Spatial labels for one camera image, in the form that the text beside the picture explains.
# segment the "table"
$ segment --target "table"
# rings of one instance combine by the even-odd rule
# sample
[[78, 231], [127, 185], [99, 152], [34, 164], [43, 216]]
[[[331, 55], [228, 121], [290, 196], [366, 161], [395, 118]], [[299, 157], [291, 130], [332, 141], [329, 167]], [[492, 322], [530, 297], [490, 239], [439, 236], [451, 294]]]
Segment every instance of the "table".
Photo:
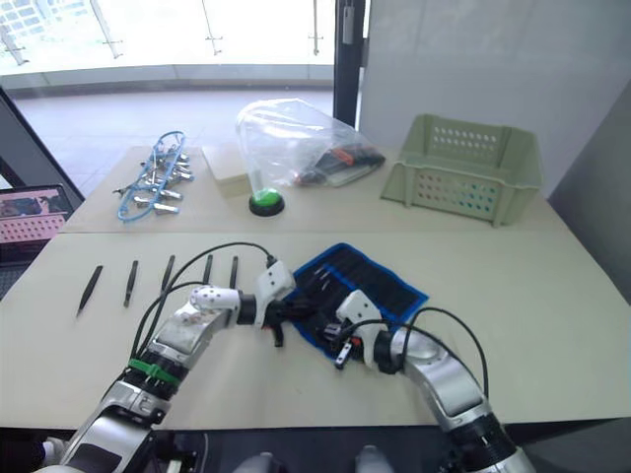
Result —
[[[502, 422], [631, 415], [629, 306], [541, 197], [522, 222], [493, 229], [376, 199], [387, 177], [383, 169], [345, 188], [284, 190], [286, 211], [259, 219], [246, 209], [246, 196], [222, 197], [196, 154], [191, 159], [197, 179], [180, 186], [185, 195], [180, 215], [123, 226], [115, 219], [110, 192], [130, 180], [147, 152], [130, 151], [0, 303], [0, 425], [80, 425], [125, 366], [169, 255], [176, 255], [178, 267], [231, 240], [263, 244], [294, 268], [347, 241], [394, 270], [477, 334], [488, 358], [491, 404]], [[215, 284], [227, 285], [233, 254], [237, 251], [230, 249], [216, 255]], [[239, 255], [238, 284], [248, 292], [263, 258], [251, 248]], [[140, 261], [138, 279], [125, 309], [133, 259]], [[198, 279], [203, 263], [183, 278]], [[104, 272], [76, 319], [81, 292], [97, 264], [105, 265]], [[165, 313], [185, 299], [186, 291], [170, 297]], [[474, 346], [458, 326], [438, 315], [419, 323], [480, 377]], [[161, 427], [434, 424], [403, 376], [359, 364], [339, 372], [293, 327], [285, 334], [286, 346], [276, 349], [268, 331], [220, 332]]]

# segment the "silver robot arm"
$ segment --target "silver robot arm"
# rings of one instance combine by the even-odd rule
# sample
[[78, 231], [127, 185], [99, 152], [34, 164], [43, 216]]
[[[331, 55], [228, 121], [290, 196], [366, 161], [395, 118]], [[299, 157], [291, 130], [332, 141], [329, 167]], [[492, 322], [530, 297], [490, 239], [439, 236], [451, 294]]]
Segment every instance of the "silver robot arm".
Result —
[[[337, 311], [344, 322], [382, 319], [377, 308], [361, 292], [349, 295]], [[407, 328], [395, 333], [382, 325], [358, 328], [367, 366], [383, 372], [402, 371], [416, 384], [439, 426], [460, 455], [462, 468], [475, 473], [535, 473], [524, 452], [510, 440], [491, 406], [467, 368], [431, 338], [410, 333], [403, 364]], [[344, 349], [336, 360], [343, 366]]]
[[295, 287], [292, 273], [276, 261], [256, 280], [255, 293], [202, 286], [162, 325], [146, 349], [109, 388], [79, 428], [60, 465], [46, 473], [126, 473], [138, 471], [186, 375], [213, 335], [235, 324], [262, 326], [266, 310]]

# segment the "clear plastic bag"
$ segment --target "clear plastic bag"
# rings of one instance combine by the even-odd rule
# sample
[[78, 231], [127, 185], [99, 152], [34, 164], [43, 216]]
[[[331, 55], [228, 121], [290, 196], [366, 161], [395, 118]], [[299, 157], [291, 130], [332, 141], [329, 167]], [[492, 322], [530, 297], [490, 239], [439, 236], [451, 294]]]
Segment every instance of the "clear plastic bag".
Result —
[[265, 181], [343, 185], [385, 160], [355, 129], [298, 99], [251, 103], [237, 133], [254, 193]]

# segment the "plastic basket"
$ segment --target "plastic basket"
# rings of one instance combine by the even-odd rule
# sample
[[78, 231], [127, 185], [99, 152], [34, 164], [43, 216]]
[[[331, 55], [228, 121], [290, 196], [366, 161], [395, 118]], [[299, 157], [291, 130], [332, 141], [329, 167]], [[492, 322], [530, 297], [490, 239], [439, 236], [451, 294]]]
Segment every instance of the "plastic basket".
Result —
[[533, 133], [424, 114], [415, 118], [382, 198], [498, 227], [519, 219], [541, 182]]

